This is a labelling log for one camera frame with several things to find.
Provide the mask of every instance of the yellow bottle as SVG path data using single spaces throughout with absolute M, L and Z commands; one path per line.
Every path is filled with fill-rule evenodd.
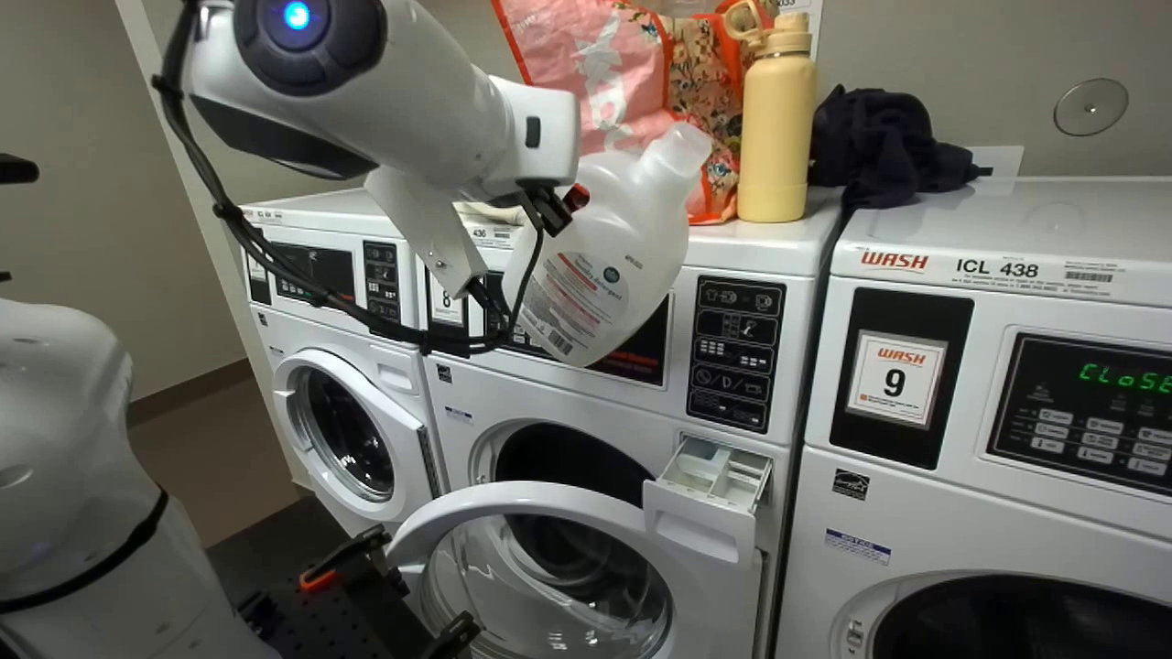
M 789 224 L 806 216 L 812 130 L 811 17 L 780 16 L 743 77 L 736 216 Z

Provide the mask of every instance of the orange bag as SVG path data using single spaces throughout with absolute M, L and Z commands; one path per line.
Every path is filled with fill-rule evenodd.
M 526 84 L 578 96 L 584 152 L 638 149 L 674 119 L 714 135 L 694 224 L 732 220 L 747 69 L 736 33 L 772 23 L 760 0 L 721 0 L 694 17 L 634 0 L 495 0 L 495 16 Z

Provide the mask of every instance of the washing machine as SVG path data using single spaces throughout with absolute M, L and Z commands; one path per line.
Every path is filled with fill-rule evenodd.
M 1170 179 L 856 212 L 775 659 L 1170 654 L 1170 327 Z
M 407 520 L 410 604 L 481 654 L 771 654 L 811 327 L 834 204 L 694 229 L 666 304 L 598 368 L 523 335 L 429 355 L 450 494 Z M 476 226 L 501 262 L 508 226 Z M 426 322 L 481 333 L 426 283 Z
M 297 274 L 413 327 L 410 246 L 364 189 L 280 199 L 246 207 Z M 270 367 L 275 433 L 315 499 L 358 533 L 396 527 L 442 489 L 423 355 L 246 257 L 253 327 Z

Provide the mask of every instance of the washer door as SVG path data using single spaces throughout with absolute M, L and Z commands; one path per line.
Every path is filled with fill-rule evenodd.
M 426 422 L 330 351 L 280 367 L 280 412 L 315 494 L 347 531 L 401 525 L 432 499 Z
M 961 577 L 887 611 L 873 659 L 1164 659 L 1172 611 L 1072 582 Z
M 550 527 L 550 554 L 573 545 L 574 570 L 533 559 Z M 419 510 L 388 559 L 407 575 L 426 626 L 469 611 L 482 654 L 719 654 L 710 617 L 736 582 L 705 555 L 669 554 L 645 533 L 645 511 L 566 482 L 481 482 Z

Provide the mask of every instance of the plastic bottle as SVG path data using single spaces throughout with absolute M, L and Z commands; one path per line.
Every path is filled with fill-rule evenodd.
M 562 362 L 589 367 L 616 351 L 669 294 L 690 252 L 685 202 L 710 152 L 694 124 L 674 124 L 645 152 L 586 152 L 589 204 L 545 234 L 518 328 Z M 506 295 L 526 271 L 536 229 L 518 229 Z
M 789 224 L 806 216 L 811 130 L 811 23 L 790 11 L 775 16 L 743 77 L 739 220 Z

